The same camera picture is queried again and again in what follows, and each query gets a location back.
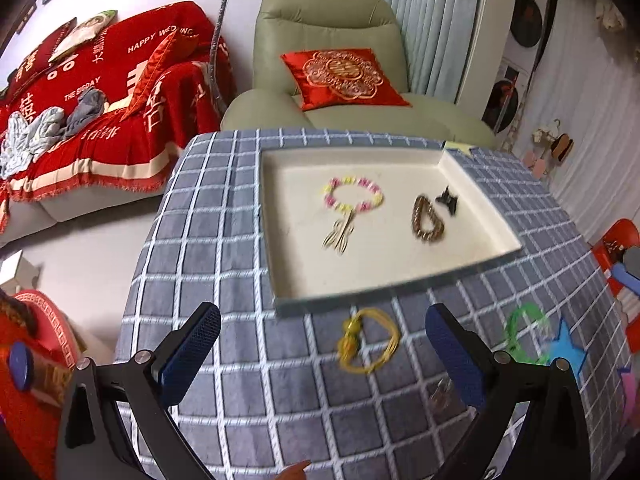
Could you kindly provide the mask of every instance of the black hair clip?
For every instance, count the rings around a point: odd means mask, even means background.
[[[440,202],[441,204],[447,206],[447,208],[449,209],[449,214],[451,216],[456,215],[456,209],[458,208],[458,197],[453,196],[449,192],[449,186],[447,186],[447,189],[445,189],[440,196],[436,197],[436,202]]]

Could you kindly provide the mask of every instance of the red chair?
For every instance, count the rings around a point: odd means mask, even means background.
[[[634,223],[622,218],[618,220],[591,248],[591,252],[607,277],[609,288],[615,297],[624,285],[612,277],[611,267],[620,261],[620,254],[629,247],[640,246],[640,234]],[[640,316],[626,327],[626,340],[632,352],[640,351]]]

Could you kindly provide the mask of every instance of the yellow string bracelet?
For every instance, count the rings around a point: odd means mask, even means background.
[[[383,354],[376,362],[365,367],[356,367],[351,361],[360,349],[360,331],[362,330],[362,318],[370,317],[377,321],[389,332],[390,340]],[[340,356],[340,368],[350,374],[370,374],[389,361],[400,343],[400,331],[393,320],[378,308],[363,308],[355,316],[346,319],[342,324],[344,336],[338,341],[338,355]]]

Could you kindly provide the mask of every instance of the red throw blanket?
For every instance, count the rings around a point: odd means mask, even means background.
[[[113,186],[130,191],[161,189],[189,140],[220,129],[205,77],[214,26],[194,2],[178,2],[132,16],[107,27],[94,41],[42,72],[11,102],[0,104],[0,132],[9,114],[29,122],[51,106],[68,116],[89,86],[110,103],[133,92],[147,59],[168,34],[197,35],[188,61],[166,70],[144,110],[121,121],[125,109],[103,115],[75,137],[54,146],[27,170],[0,180],[0,234],[11,200],[41,200],[79,186]],[[228,50],[220,38],[216,75],[222,97],[236,92]]]
[[[219,129],[206,69],[205,63],[192,61],[172,66],[143,110],[122,122],[126,108],[101,116],[3,181],[0,234],[9,219],[9,199],[41,200],[94,184],[138,192],[161,189],[187,143]]]

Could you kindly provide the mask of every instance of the light blue curtain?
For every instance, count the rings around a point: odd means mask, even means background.
[[[478,0],[386,0],[398,17],[411,92],[453,102]]]

